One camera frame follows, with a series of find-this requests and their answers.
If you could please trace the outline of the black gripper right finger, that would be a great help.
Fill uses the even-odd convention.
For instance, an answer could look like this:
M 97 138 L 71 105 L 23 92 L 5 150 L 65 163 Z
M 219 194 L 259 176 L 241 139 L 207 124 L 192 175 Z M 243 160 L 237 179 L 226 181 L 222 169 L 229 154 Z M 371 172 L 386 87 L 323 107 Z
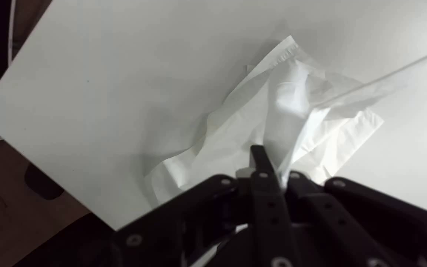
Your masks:
M 320 185 L 297 170 L 288 172 L 287 188 L 291 191 L 318 191 Z

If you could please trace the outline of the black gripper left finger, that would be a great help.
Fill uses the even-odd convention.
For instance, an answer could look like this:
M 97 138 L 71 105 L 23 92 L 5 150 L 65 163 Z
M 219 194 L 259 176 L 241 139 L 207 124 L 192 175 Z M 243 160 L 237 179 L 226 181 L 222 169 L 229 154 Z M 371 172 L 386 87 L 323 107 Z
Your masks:
M 262 145 L 250 147 L 250 167 L 257 173 L 259 178 L 269 179 L 272 185 L 277 187 L 275 170 Z

